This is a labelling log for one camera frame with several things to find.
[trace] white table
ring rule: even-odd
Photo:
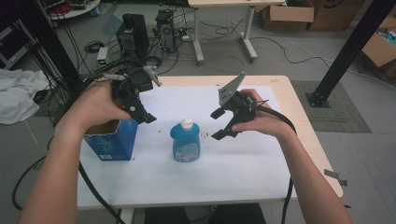
[[[198,26],[199,26],[199,7],[243,7],[248,6],[247,10],[247,26],[245,28],[245,32],[241,33],[242,42],[244,43],[247,52],[249,54],[250,60],[256,60],[258,58],[256,51],[251,46],[251,43],[248,39],[250,33],[250,26],[253,20],[254,7],[260,5],[275,5],[275,4],[283,4],[282,0],[189,0],[189,5],[194,7],[194,35],[192,37],[192,43],[194,45],[195,55],[197,59],[197,63],[201,64],[204,60],[204,54],[201,50],[201,44],[199,43],[198,37]]]
[[[219,107],[216,85],[233,78],[160,77],[163,87],[141,95],[143,105],[157,120],[138,127],[131,161],[100,161],[83,143],[81,162],[103,198],[130,216],[138,207],[283,201],[290,174],[275,138],[254,132],[220,141],[210,137],[232,116],[228,111],[217,120],[209,117]],[[255,88],[269,99],[273,108],[294,123],[318,169],[322,173],[332,170],[286,77],[249,76],[241,86]],[[202,151],[197,161],[183,163],[173,159],[169,132],[186,117],[200,125]],[[338,181],[325,178],[341,197]],[[98,207],[102,205],[79,178],[78,208]]]

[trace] box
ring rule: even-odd
[[[264,30],[302,31],[314,20],[314,6],[309,0],[302,7],[268,6],[260,18]]]
[[[396,32],[395,17],[387,16],[377,31],[385,30]],[[361,52],[368,68],[380,79],[396,80],[396,47],[392,46],[384,36],[373,34]]]
[[[310,31],[342,31],[353,21],[364,0],[311,0],[315,8]]]
[[[137,132],[135,120],[111,120],[91,127],[84,139],[102,161],[129,161]]]

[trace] person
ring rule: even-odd
[[[262,101],[254,90],[242,90],[242,93]],[[113,103],[110,82],[93,82],[56,125],[48,156],[22,209],[19,223],[77,223],[81,141],[91,126],[112,119],[131,117]],[[286,123],[257,111],[253,121],[235,124],[233,131],[256,131],[271,134],[278,140],[306,223],[352,223],[343,203]]]

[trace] blue bottle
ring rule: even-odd
[[[201,145],[199,127],[192,119],[183,119],[171,130],[174,139],[173,154],[177,161],[195,161],[199,158]]]

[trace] metal stand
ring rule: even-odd
[[[248,52],[251,62],[253,62],[253,60],[256,60],[259,58],[257,56],[257,53],[254,50],[253,46],[251,46],[250,40],[248,39],[248,35],[250,33],[251,22],[253,21],[253,14],[254,14],[254,7],[249,7],[248,12],[247,12],[247,26],[245,28],[245,32],[241,33],[242,42],[244,43],[245,48],[247,48],[247,52]]]
[[[355,57],[363,49],[395,5],[396,0],[373,1],[334,60],[326,76],[312,94],[308,93],[310,95],[308,102],[311,107],[322,107],[326,103],[335,85],[337,85]]]
[[[194,9],[194,35],[192,36],[192,44],[194,45],[197,64],[204,62],[204,54],[201,50],[201,44],[198,38],[198,7]]]

